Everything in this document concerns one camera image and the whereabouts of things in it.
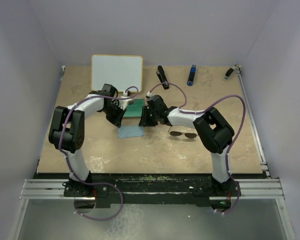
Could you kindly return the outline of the green lined glasses case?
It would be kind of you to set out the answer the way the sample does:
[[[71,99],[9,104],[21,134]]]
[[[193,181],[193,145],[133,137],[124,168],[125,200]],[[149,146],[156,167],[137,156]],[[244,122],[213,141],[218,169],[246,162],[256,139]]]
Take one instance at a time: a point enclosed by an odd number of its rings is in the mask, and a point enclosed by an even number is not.
[[[142,116],[143,107],[145,105],[144,99],[135,99],[132,104],[129,104],[124,113],[124,118],[138,118]]]

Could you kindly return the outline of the aviator sunglasses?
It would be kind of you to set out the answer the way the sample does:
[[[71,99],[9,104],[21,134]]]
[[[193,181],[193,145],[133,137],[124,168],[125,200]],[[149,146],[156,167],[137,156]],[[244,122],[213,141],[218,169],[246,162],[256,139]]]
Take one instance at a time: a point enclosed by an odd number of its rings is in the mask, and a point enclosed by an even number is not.
[[[185,137],[191,140],[196,139],[198,137],[198,134],[195,133],[191,128],[182,126],[171,126],[168,129],[168,134],[174,138]]]

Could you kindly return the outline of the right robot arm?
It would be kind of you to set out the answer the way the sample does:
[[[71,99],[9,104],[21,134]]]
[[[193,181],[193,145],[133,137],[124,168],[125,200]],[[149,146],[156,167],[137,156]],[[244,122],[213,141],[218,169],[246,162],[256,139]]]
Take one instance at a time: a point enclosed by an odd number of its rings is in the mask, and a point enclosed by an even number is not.
[[[146,105],[142,107],[139,126],[155,127],[158,124],[196,130],[194,136],[200,138],[211,154],[213,192],[223,196],[230,190],[230,184],[234,184],[237,195],[241,195],[240,185],[230,171],[229,151],[235,132],[215,107],[203,113],[182,111],[177,106],[167,107],[159,95],[147,97]]]

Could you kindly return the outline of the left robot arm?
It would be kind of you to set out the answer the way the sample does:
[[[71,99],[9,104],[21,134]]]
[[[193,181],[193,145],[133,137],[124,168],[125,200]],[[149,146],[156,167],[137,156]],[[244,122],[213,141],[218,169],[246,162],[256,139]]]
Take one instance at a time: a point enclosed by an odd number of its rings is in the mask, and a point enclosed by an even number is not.
[[[85,121],[95,113],[104,113],[111,124],[120,128],[133,98],[128,90],[121,97],[118,93],[111,84],[104,84],[101,90],[91,91],[83,100],[54,109],[48,141],[63,154],[70,170],[69,180],[63,183],[66,193],[89,196],[95,191],[92,174],[82,152]]]

